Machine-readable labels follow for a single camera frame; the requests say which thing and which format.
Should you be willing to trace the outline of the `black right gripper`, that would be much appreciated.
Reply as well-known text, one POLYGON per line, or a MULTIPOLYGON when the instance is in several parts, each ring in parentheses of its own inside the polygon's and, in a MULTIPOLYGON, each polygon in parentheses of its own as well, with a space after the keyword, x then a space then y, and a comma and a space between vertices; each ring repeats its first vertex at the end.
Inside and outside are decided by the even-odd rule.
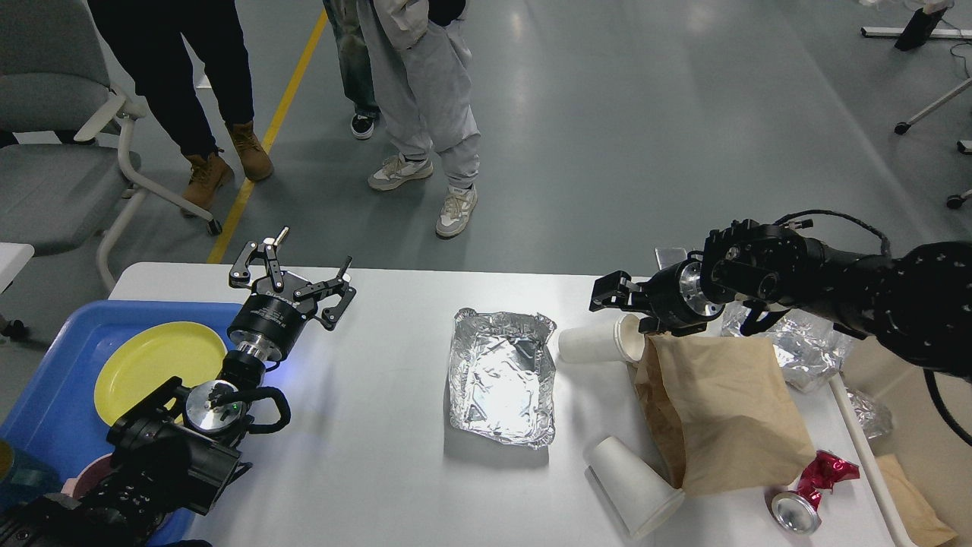
POLYGON ((589 311, 617 308, 644 314, 639 322, 642 334, 682 337, 701 333, 725 308, 702 291, 701 270, 701 261, 685 260, 660 270, 644 283, 635 283, 626 271, 612 271, 595 280, 589 311))

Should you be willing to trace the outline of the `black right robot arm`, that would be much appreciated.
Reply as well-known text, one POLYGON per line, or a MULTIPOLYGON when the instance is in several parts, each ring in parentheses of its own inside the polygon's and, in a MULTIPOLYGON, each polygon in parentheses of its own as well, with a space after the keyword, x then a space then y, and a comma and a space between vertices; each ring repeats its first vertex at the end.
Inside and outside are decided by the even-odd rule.
POLYGON ((642 334, 677 337, 704 331, 733 301, 750 311, 740 326, 744 336, 799 309, 850 337, 876 338, 920 367, 935 409, 969 442, 945 407, 936 376, 970 380, 970 243, 934 242, 895 258, 878 233, 877 254, 840 251, 802 235, 813 215, 809 209, 773 223, 732 222, 711 231, 701 251, 641 283, 622 270, 597 278, 589 309, 635 312, 642 315, 642 334))

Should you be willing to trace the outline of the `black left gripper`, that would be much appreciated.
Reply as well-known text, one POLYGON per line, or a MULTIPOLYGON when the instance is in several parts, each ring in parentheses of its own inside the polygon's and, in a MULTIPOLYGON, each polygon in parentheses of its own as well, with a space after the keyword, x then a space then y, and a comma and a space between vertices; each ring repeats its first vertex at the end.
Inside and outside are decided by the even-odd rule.
POLYGON ((348 255, 334 278, 306 285, 294 291, 295 301, 288 300, 286 273, 278 259, 279 247, 288 234, 289 226, 284 226, 277 236, 261 242, 250 240, 229 271, 229 287, 246 289, 250 295, 230 322, 226 333, 236 345, 246 340, 263 340, 270 347, 270 356, 264 357, 264 361, 280 362, 287 359, 305 323, 312 318, 327 331, 336 329, 357 294, 345 277, 353 262, 353 257, 348 255), (259 280, 254 280, 251 273, 254 262, 262 263, 265 270, 265 276, 259 280), (333 296, 339 296, 339 301, 317 315, 313 302, 333 296))

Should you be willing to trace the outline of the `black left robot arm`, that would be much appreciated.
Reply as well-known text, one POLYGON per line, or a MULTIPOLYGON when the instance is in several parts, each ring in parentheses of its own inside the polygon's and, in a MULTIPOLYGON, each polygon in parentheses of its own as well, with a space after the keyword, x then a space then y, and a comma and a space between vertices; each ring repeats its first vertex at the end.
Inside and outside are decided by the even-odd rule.
POLYGON ((79 498, 46 494, 2 515, 4 546, 143 546, 171 513, 207 514, 252 467, 238 446, 249 434, 281 432, 292 419, 265 374, 286 360, 310 320, 331 331, 355 297, 344 260, 312 283, 280 267, 288 235, 248 242, 230 267, 230 287, 248 297, 230 322, 233 347, 211 381, 185 387, 173 376, 121 418, 105 477, 79 498))

